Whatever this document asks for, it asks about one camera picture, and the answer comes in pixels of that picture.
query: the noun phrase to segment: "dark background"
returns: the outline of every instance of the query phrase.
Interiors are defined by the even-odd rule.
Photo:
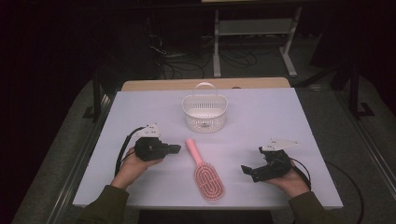
[[[2,1],[1,223],[12,220],[69,107],[95,72],[106,93],[114,92],[127,79],[158,76],[158,55],[148,48],[147,16],[157,22],[149,28],[166,36],[166,44],[189,46],[185,50],[199,48],[200,36],[212,30],[209,10],[149,15],[79,10],[132,3]],[[312,64],[325,68],[348,58],[375,84],[396,114],[395,12],[393,1],[305,7],[298,33],[323,33]]]

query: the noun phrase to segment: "olive green sleeve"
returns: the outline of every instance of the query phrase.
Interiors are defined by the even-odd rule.
[[[82,210],[76,223],[122,223],[128,196],[123,189],[105,186],[98,199]]]
[[[339,224],[341,221],[331,211],[325,210],[314,192],[301,194],[289,201],[296,224]]]

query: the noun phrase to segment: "white table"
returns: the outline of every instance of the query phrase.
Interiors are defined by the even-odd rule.
[[[146,209],[286,207],[288,202],[283,192],[269,184],[254,183],[240,167],[265,165],[258,147],[274,137],[299,141],[299,146],[285,151],[307,167],[312,190],[325,208],[343,206],[294,89],[219,90],[219,94],[228,99],[229,107],[226,123],[217,133],[189,130],[181,102],[190,94],[192,91],[184,90],[119,92],[73,204],[85,206],[94,201],[113,178],[126,135],[156,122],[162,133],[160,140],[182,148],[178,154],[170,154],[162,163],[150,167],[128,188],[131,196],[127,205]],[[195,185],[196,164],[184,144],[189,137],[195,139],[203,160],[215,167],[222,180],[225,194],[217,201],[204,200]],[[133,137],[129,147],[133,147],[136,140]]]

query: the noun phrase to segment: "hand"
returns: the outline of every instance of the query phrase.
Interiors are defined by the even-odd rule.
[[[129,155],[123,162],[119,173],[114,177],[111,186],[119,189],[127,189],[134,181],[141,176],[150,166],[160,163],[163,160],[142,161],[130,148],[126,155]]]
[[[277,186],[290,198],[310,191],[303,179],[293,169],[290,169],[290,171],[282,177],[266,180],[265,182]]]

